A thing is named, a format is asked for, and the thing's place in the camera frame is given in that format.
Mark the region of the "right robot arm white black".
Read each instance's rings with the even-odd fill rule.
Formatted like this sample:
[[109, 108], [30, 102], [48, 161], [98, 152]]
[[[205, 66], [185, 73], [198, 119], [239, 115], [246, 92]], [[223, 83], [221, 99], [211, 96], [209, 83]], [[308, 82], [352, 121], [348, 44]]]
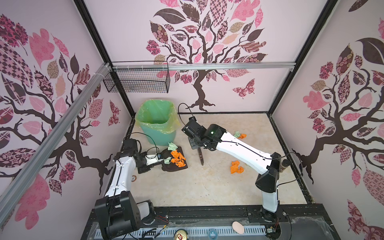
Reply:
[[210, 151], [224, 152], [255, 170], [259, 174], [255, 185], [262, 192], [263, 200], [257, 216], [270, 223], [278, 220], [278, 180], [282, 158], [280, 154], [271, 155], [257, 150], [235, 138], [219, 125], [211, 124], [205, 128], [197, 122], [195, 117], [189, 118], [182, 132], [188, 136], [192, 148], [201, 147]]

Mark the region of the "dark brown hand broom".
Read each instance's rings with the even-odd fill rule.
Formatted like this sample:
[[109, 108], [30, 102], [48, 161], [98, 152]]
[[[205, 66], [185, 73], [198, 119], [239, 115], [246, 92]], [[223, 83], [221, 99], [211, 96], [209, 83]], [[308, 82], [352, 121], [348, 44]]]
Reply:
[[200, 147], [198, 147], [197, 150], [198, 150], [201, 165], [204, 166], [204, 157], [203, 157], [202, 149]]

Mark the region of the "dark brown dustpan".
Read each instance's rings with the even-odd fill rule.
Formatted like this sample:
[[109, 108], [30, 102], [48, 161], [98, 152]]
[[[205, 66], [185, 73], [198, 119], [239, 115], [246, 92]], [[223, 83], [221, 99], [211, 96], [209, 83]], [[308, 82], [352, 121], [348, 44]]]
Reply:
[[164, 159], [162, 163], [162, 170], [164, 172], [177, 172], [188, 168], [187, 160], [184, 156], [182, 147], [176, 150], [163, 150], [161, 157]]

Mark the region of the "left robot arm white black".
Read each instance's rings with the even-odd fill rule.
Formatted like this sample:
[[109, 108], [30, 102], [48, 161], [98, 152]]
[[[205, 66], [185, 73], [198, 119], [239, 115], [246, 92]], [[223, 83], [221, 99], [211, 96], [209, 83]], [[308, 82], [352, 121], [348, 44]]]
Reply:
[[141, 144], [126, 139], [114, 157], [115, 172], [105, 196], [95, 203], [95, 213], [104, 240], [128, 235], [142, 225], [155, 221], [155, 209], [150, 200], [137, 203], [131, 192], [135, 169], [145, 173], [164, 160], [160, 153], [141, 152]]

